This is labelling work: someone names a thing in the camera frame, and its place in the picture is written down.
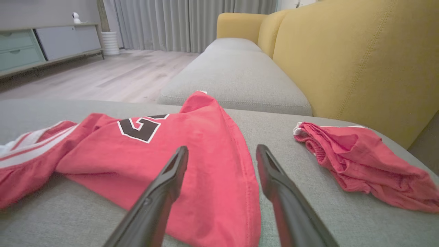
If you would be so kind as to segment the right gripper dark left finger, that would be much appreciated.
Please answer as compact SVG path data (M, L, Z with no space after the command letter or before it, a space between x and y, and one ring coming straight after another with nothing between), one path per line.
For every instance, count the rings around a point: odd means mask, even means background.
M172 204L178 199L189 151L179 147L116 227L104 247L160 247Z

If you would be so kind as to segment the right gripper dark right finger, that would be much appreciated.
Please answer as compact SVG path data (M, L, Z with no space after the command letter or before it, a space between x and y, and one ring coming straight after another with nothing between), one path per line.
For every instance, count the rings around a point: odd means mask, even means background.
M257 145L256 157L262 191L273 205L281 246L337 247L330 231L269 148Z

